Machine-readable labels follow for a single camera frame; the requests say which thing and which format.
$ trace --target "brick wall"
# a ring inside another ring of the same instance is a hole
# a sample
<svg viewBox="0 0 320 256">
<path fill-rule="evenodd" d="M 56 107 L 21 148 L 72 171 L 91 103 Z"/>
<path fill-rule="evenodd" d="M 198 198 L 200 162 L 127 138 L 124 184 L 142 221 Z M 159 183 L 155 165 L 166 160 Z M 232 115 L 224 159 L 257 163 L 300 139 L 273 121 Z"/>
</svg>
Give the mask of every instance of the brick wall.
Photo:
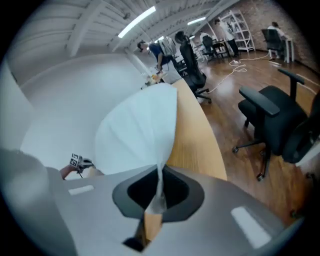
<svg viewBox="0 0 320 256">
<path fill-rule="evenodd" d="M 277 22 L 281 30 L 293 39 L 294 57 L 313 70 L 320 72 L 320 68 L 316 62 L 314 54 L 310 46 L 304 38 L 302 32 L 295 22 L 287 15 L 275 1 L 273 0 L 241 0 L 213 18 L 209 23 L 212 26 L 216 36 L 222 38 L 221 28 L 215 25 L 215 19 L 223 17 L 230 10 L 241 11 L 245 21 L 251 32 L 254 46 L 259 50 L 266 50 L 267 45 L 264 42 L 264 36 L 261 32 L 271 25 L 271 22 Z M 199 33 L 193 40 L 199 40 Z"/>
</svg>

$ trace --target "white wall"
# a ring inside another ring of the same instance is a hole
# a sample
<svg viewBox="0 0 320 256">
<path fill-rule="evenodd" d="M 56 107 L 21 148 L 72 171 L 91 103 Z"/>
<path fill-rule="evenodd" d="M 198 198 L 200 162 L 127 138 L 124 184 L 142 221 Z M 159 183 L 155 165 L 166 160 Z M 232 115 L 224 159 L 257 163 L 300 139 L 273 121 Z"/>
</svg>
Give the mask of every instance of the white wall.
<svg viewBox="0 0 320 256">
<path fill-rule="evenodd" d="M 92 159 L 100 122 L 143 84 L 125 54 L 83 57 L 55 67 L 22 88 L 35 119 L 21 149 L 58 170 L 72 153 Z"/>
<path fill-rule="evenodd" d="M 0 71 L 0 147 L 20 149 L 33 108 L 14 80 L 6 60 Z"/>
</svg>

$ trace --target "glove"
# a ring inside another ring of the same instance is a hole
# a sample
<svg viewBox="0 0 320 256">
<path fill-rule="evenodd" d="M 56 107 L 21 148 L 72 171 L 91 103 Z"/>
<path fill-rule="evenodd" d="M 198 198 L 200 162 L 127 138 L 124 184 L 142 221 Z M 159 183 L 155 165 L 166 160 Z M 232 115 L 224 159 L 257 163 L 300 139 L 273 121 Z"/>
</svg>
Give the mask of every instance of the glove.
<svg viewBox="0 0 320 256">
<path fill-rule="evenodd" d="M 72 154 L 70 165 L 75 167 L 78 174 L 82 174 L 84 169 L 94 167 L 95 165 L 88 158 L 83 158 L 81 155 Z"/>
</svg>

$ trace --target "wooden desk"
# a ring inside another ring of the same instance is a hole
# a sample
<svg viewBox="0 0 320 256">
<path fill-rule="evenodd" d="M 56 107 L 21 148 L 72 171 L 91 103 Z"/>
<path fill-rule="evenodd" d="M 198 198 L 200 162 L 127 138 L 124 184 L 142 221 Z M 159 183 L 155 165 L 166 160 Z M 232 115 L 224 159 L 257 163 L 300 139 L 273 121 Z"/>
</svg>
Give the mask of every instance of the wooden desk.
<svg viewBox="0 0 320 256">
<path fill-rule="evenodd" d="M 227 180 L 222 155 L 200 104 L 184 79 L 178 89 L 175 138 L 167 165 Z"/>
</svg>

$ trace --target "floor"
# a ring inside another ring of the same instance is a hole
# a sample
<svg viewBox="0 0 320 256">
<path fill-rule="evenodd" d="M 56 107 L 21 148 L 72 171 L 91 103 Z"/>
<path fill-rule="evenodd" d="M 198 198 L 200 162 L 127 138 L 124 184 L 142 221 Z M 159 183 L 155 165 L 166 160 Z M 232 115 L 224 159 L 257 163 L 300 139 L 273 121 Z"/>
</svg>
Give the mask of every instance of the floor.
<svg viewBox="0 0 320 256">
<path fill-rule="evenodd" d="M 265 52 L 242 52 L 240 59 L 254 59 L 263 57 Z M 268 61 L 268 57 L 259 60 L 247 60 L 247 72 L 236 72 L 229 76 L 209 96 L 212 104 L 202 103 L 202 109 L 215 134 L 226 168 L 227 178 L 253 197 L 257 198 L 274 212 L 282 221 L 289 225 L 294 219 L 290 217 L 292 209 L 299 209 L 312 187 L 312 183 L 305 179 L 306 172 L 319 172 L 320 155 L 314 157 L 301 167 L 286 163 L 281 156 L 271 156 L 267 177 L 258 182 L 256 175 L 262 170 L 262 157 L 259 152 L 264 145 L 254 145 L 241 148 L 237 154 L 232 153 L 232 147 L 252 140 L 254 127 L 250 124 L 244 128 L 245 116 L 238 109 L 238 103 L 243 100 L 239 94 L 241 86 L 249 86 L 261 90 L 268 85 L 274 85 L 290 94 L 290 80 L 277 71 L 277 66 Z M 298 63 L 284 63 L 282 68 L 300 74 L 320 85 L 320 79 L 306 67 Z M 199 67 L 207 76 L 210 90 L 228 75 L 233 67 L 228 65 L 228 59 L 220 61 L 200 62 Z M 320 87 L 309 81 L 305 85 L 315 92 Z M 296 101 L 307 112 L 310 112 L 314 95 L 307 89 L 298 86 Z"/>
</svg>

